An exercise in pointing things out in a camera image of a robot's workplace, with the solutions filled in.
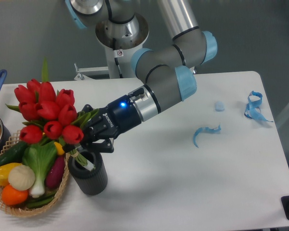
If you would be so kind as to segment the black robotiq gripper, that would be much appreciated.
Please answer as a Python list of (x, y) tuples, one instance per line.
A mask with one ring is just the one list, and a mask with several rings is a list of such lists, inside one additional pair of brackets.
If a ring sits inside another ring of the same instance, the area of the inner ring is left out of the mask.
[(113, 153), (114, 139), (141, 124), (141, 119), (130, 98), (124, 95), (104, 108), (85, 105), (80, 127), (91, 124), (92, 137), (98, 141), (83, 139), (81, 146), (91, 153)]

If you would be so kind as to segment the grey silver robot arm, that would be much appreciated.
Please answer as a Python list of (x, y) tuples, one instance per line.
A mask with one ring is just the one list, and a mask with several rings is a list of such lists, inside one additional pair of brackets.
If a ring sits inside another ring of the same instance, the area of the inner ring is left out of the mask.
[(84, 138), (68, 150), (113, 152), (113, 139), (193, 95), (191, 68), (215, 57), (217, 42), (200, 30), (186, 0), (160, 0), (173, 44), (155, 52), (143, 47), (149, 29), (130, 0), (68, 0), (66, 6), (81, 28), (95, 26), (111, 78), (136, 77), (142, 86), (100, 108), (83, 128)]

